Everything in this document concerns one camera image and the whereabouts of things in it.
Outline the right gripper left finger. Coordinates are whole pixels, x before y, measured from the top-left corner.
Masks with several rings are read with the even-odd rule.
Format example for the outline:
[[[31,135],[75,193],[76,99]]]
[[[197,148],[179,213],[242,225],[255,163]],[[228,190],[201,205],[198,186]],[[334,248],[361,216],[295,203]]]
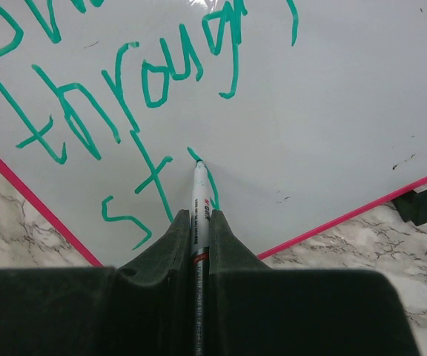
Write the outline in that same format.
[[[0,355],[179,355],[190,215],[121,268],[0,268]]]

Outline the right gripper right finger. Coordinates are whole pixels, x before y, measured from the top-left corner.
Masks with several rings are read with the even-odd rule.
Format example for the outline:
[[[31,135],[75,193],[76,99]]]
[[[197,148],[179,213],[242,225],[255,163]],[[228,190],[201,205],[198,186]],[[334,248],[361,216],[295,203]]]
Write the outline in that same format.
[[[366,269],[273,269],[215,211],[211,355],[418,355],[398,293]]]

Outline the green whiteboard marker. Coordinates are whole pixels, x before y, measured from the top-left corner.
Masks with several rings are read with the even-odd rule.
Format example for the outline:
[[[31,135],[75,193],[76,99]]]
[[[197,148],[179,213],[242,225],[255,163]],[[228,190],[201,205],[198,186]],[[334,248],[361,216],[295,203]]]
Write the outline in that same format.
[[[193,354],[205,355],[206,289],[209,267],[210,200],[208,171],[196,162],[191,207],[191,260],[193,263]]]

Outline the whiteboard with pink frame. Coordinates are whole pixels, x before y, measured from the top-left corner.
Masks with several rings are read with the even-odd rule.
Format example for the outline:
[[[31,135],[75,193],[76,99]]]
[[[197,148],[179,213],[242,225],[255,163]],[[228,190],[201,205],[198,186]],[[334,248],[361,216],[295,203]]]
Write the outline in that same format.
[[[427,1],[0,1],[0,173],[94,265],[191,205],[261,257],[427,182]]]

